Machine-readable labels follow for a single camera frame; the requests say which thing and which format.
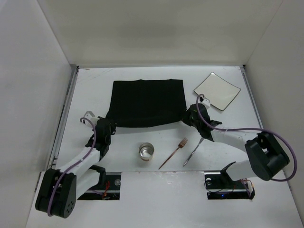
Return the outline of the silver knife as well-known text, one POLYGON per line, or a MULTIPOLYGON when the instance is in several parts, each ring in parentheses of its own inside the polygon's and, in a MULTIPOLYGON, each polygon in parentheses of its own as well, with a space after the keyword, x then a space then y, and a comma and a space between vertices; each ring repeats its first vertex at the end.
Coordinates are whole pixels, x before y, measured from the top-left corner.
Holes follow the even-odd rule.
POLYGON ((187 165, 187 163, 189 162, 189 160, 192 158, 192 156, 194 155, 194 153, 196 152, 196 150, 199 148, 200 144, 204 141, 204 138, 200 138, 197 146, 195 147, 195 149, 191 152, 191 154, 189 155, 189 157, 186 159, 186 161, 183 164, 183 167, 185 167, 187 165))

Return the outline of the white square plate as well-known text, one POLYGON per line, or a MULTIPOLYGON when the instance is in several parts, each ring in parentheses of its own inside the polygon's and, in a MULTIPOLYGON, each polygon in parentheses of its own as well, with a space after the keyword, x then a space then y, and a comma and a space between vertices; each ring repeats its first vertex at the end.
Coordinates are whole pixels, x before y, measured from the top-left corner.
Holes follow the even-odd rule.
POLYGON ((239 94, 241 88, 229 83, 223 78, 211 72, 203 82, 195 89, 194 93, 203 94, 210 104, 215 108, 224 111, 239 94))

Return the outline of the black cloth placemat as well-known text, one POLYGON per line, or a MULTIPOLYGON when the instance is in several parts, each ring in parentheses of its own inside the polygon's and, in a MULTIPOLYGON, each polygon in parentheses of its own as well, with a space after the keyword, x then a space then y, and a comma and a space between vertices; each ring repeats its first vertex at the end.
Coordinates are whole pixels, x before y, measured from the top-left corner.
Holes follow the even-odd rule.
POLYGON ((181 121, 186 109, 182 80, 114 81, 106 118, 118 127, 155 127, 181 121))

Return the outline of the silver metal cup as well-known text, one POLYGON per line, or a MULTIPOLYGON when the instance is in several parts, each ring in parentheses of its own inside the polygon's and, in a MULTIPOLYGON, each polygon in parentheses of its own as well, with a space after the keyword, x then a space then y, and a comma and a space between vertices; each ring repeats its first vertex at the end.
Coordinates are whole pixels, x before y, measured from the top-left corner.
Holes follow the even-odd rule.
POLYGON ((153 158, 154 146, 149 142, 145 142, 139 146, 138 153, 143 161, 149 162, 153 158))

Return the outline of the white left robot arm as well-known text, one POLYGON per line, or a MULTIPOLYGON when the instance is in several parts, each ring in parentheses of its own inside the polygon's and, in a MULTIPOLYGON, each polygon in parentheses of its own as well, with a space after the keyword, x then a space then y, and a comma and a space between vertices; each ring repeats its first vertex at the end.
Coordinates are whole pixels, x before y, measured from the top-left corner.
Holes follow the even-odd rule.
POLYGON ((97 165, 109 151, 111 136, 116 124, 109 119, 98 117, 97 121, 82 117, 83 123, 92 126, 93 135, 80 154, 60 168, 45 171, 35 202, 37 211, 48 216, 68 218, 76 200, 87 190, 105 188, 111 184, 106 179, 105 168, 97 165))

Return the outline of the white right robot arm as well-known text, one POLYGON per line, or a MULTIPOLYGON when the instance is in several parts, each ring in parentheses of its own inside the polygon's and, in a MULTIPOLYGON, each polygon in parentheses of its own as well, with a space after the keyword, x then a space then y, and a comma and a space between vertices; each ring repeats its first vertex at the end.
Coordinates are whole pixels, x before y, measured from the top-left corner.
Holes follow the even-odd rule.
POLYGON ((273 133, 258 130, 233 131, 219 129, 222 122, 211 120, 202 104, 191 105, 182 121, 195 127, 200 136, 216 143, 223 143, 243 151, 247 160, 232 162, 222 169, 233 181, 259 177, 264 181, 272 180, 290 162, 288 155, 278 143, 273 133))

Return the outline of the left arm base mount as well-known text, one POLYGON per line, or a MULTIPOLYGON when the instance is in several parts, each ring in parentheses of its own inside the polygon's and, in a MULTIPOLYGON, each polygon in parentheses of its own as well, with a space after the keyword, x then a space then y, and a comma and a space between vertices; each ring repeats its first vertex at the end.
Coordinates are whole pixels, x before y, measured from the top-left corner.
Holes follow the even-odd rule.
POLYGON ((119 200, 121 173, 107 173, 103 185, 96 185, 81 195, 78 200, 119 200))

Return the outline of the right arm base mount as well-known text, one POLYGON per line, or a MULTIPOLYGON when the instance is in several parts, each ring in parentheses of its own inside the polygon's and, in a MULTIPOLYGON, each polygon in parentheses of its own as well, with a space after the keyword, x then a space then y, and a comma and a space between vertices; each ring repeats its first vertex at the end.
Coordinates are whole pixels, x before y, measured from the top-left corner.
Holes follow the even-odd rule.
POLYGON ((209 200, 252 200, 256 195, 251 180, 233 181, 220 171, 205 172, 204 177, 204 187, 209 200))

